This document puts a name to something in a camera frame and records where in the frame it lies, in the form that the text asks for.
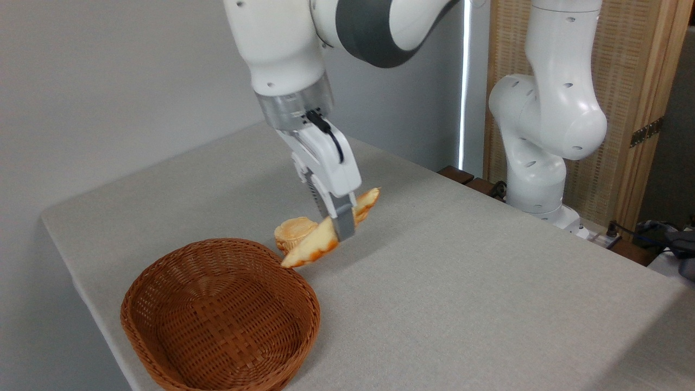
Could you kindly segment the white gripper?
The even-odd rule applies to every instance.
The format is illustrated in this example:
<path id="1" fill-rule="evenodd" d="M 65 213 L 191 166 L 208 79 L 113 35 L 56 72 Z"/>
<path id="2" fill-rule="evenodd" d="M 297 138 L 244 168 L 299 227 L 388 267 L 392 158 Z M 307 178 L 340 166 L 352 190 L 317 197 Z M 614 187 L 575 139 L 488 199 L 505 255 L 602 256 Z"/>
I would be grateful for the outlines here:
<path id="1" fill-rule="evenodd" d="M 276 133 L 292 150 L 300 179 L 308 186 L 322 218 L 329 217 L 338 242 L 355 234 L 353 198 L 362 185 L 357 161 L 346 137 L 329 121 L 309 122 L 300 130 Z M 327 191 L 324 200 L 313 179 Z"/>

